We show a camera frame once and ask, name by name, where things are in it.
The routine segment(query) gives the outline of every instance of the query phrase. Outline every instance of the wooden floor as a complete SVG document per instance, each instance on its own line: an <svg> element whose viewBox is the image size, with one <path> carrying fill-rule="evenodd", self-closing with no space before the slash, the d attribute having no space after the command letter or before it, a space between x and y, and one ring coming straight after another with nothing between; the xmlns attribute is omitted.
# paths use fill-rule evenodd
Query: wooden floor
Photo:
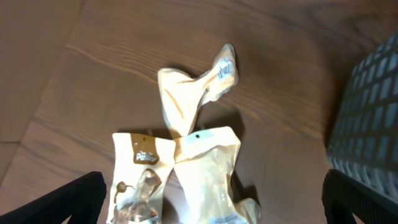
<svg viewBox="0 0 398 224"><path fill-rule="evenodd" d="M197 76L231 43L239 83L198 126L240 137L239 189L262 223L326 222L333 115L353 66L398 28L398 2L38 2L0 0L0 214L91 170L110 187L113 132L170 137L158 69Z"/></svg>

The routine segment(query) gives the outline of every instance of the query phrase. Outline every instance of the black object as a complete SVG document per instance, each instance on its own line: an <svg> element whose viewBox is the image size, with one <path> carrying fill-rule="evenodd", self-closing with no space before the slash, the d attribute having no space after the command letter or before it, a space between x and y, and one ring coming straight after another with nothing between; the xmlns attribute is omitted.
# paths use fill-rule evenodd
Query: black object
<svg viewBox="0 0 398 224"><path fill-rule="evenodd" d="M328 224L398 223L398 205L342 172L331 169L325 177L322 202Z"/></svg>
<svg viewBox="0 0 398 224"><path fill-rule="evenodd" d="M0 223L96 223L106 196L101 172L90 172L21 208L0 216Z"/></svg>

